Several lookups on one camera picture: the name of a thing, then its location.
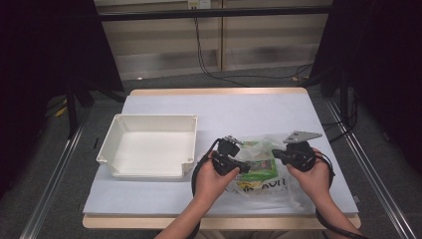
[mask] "hand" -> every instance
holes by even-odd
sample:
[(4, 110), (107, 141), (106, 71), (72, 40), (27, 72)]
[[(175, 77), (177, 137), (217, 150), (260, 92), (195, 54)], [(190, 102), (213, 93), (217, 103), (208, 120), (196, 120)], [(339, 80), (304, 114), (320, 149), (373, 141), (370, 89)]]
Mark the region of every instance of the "hand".
[(198, 172), (196, 178), (196, 192), (194, 198), (201, 200), (211, 206), (227, 185), (239, 174), (240, 168), (236, 167), (224, 176), (218, 174), (211, 159), (206, 161)]
[(314, 148), (314, 152), (316, 153), (316, 164), (309, 171), (301, 172), (290, 164), (287, 165), (289, 173), (298, 180), (301, 188), (312, 201), (315, 201), (316, 197), (329, 195), (328, 166), (318, 158), (322, 157), (322, 154), (316, 148)]

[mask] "white tabletop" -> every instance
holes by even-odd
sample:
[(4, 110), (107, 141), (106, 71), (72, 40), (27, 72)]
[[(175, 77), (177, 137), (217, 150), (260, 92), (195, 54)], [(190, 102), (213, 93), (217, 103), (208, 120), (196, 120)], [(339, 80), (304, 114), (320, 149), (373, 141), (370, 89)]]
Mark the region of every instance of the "white tabletop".
[[(322, 133), (310, 145), (326, 154), (335, 172), (330, 192), (338, 207), (346, 214), (357, 213), (332, 149), (323, 132), (308, 93), (303, 90), (280, 94), (235, 94), (214, 92), (201, 95), (141, 95), (126, 99), (123, 114), (197, 115), (198, 131), (195, 157), (200, 157), (218, 137), (262, 134), (288, 135), (294, 130)], [(114, 178), (100, 166), (93, 182), (84, 213), (115, 216), (171, 216), (179, 214), (192, 198), (190, 174), (179, 180), (126, 180)], [(254, 208), (239, 195), (224, 193), (207, 216), (277, 216), (310, 215), (289, 203), (271, 209)]]

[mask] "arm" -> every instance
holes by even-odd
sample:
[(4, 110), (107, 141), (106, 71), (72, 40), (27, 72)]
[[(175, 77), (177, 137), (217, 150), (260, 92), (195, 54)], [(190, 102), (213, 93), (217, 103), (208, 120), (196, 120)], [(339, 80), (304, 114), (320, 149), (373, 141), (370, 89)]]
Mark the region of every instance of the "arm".
[(192, 201), (187, 205), (183, 212), (174, 219), (156, 239), (171, 238), (184, 239), (192, 232), (196, 224), (208, 212), (217, 198), (223, 194), (226, 186), (239, 173), (239, 168), (233, 169), (225, 176), (219, 175), (212, 165), (211, 160), (202, 165), (196, 179), (196, 192)]
[[(328, 166), (324, 162), (317, 159), (314, 168), (307, 172), (301, 172), (288, 164), (288, 171), (298, 180), (301, 188), (314, 203), (320, 215), (329, 224), (362, 235), (332, 200), (329, 194)], [(346, 237), (329, 232), (329, 238), (340, 239)]]

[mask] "plastic bag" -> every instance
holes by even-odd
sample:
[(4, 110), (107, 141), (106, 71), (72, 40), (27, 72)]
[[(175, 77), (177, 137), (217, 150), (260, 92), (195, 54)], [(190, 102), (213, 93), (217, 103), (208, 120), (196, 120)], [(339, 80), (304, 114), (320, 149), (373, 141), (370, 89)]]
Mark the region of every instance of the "plastic bag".
[(314, 205), (298, 181), (272, 154), (274, 148), (286, 148), (283, 140), (287, 136), (279, 133), (238, 138), (243, 145), (235, 159), (250, 164), (251, 170), (239, 174), (228, 188), (248, 200), (266, 202), (268, 208), (291, 206), (303, 213), (313, 213)]

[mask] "person's left hand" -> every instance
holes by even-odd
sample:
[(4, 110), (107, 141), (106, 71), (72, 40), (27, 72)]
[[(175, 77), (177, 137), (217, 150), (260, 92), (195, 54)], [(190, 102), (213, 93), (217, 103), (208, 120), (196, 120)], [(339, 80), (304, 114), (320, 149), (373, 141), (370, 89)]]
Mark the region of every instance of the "person's left hand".
[(236, 167), (226, 175), (221, 176), (214, 169), (212, 161), (209, 159), (198, 172), (194, 198), (211, 206), (223, 194), (227, 185), (239, 174), (239, 171), (240, 168)]

